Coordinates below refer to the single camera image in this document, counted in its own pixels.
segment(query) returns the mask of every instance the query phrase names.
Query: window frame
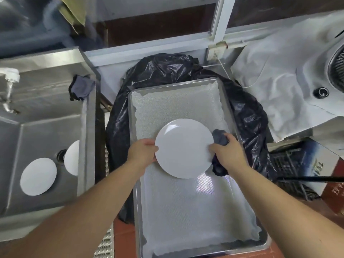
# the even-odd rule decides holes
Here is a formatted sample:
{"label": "window frame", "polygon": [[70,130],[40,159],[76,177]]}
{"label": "window frame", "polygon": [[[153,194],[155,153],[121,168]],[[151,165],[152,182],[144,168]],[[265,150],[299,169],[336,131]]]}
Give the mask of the window frame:
{"label": "window frame", "polygon": [[283,27],[307,18],[333,13],[317,13],[227,29],[234,3],[235,0],[218,0],[209,32],[98,49],[87,51],[85,54],[91,63],[98,67],[137,60],[160,52],[183,53],[207,49],[210,45],[215,45],[221,41],[225,41],[229,48],[244,47],[247,43],[263,39]]}

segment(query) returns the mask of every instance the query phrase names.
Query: white plastic sheet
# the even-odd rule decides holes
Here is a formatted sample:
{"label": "white plastic sheet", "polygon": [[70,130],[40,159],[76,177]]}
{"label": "white plastic sheet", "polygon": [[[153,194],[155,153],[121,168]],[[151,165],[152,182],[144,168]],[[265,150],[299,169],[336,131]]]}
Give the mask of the white plastic sheet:
{"label": "white plastic sheet", "polygon": [[[217,82],[141,95],[132,94],[137,138],[155,138],[172,120],[190,118],[210,131],[229,131]],[[154,163],[141,182],[143,257],[236,240],[258,240],[256,216],[236,182],[212,167],[197,178],[180,179]]]}
{"label": "white plastic sheet", "polygon": [[305,102],[296,68],[344,30],[343,22],[342,12],[307,19],[248,44],[231,67],[268,114],[276,142],[336,117]]}

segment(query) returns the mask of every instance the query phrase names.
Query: white plate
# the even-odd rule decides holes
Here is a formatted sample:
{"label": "white plate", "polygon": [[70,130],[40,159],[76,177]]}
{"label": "white plate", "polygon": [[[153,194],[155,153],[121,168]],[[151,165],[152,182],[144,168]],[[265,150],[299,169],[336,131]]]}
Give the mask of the white plate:
{"label": "white plate", "polygon": [[212,156],[208,150],[214,139],[209,129],[193,119],[177,119],[157,135],[155,153],[162,169],[176,178],[195,178],[207,171]]}
{"label": "white plate", "polygon": [[63,159],[67,171],[75,176],[78,175],[79,169],[79,142],[80,140],[77,140],[71,144]]}
{"label": "white plate", "polygon": [[55,181],[57,168],[49,158],[32,161],[24,169],[20,178],[20,187],[27,195],[40,195],[47,191]]}

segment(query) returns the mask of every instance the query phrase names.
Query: black garbage bag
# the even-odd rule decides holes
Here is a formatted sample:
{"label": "black garbage bag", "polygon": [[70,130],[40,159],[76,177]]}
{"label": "black garbage bag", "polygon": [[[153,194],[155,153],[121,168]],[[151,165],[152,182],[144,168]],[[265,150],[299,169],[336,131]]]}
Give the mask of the black garbage bag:
{"label": "black garbage bag", "polygon": [[[120,167],[127,160],[130,147],[128,94],[138,88],[186,82],[210,77],[220,78],[234,112],[247,160],[259,173],[270,178],[275,173],[266,146],[268,117],[260,103],[242,87],[221,75],[204,69],[197,58],[184,54],[156,54],[140,60],[130,68],[123,80],[106,127],[109,169]],[[123,205],[119,218],[134,223],[133,194]]]}

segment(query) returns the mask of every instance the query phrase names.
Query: sink basin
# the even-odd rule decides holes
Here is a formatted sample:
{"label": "sink basin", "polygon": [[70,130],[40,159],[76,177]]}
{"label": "sink basin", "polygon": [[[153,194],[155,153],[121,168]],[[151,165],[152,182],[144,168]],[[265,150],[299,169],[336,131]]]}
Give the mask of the sink basin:
{"label": "sink basin", "polygon": [[[0,67],[17,68],[11,108],[0,104],[0,241],[24,236],[29,230],[105,176],[104,113],[100,109],[99,78],[76,49],[0,60]],[[68,87],[75,74],[96,81],[84,101],[71,101]],[[0,95],[6,82],[0,80]],[[78,176],[67,172],[57,153],[80,140]],[[20,177],[33,160],[47,157],[57,166],[52,187],[37,196],[24,194]]]}

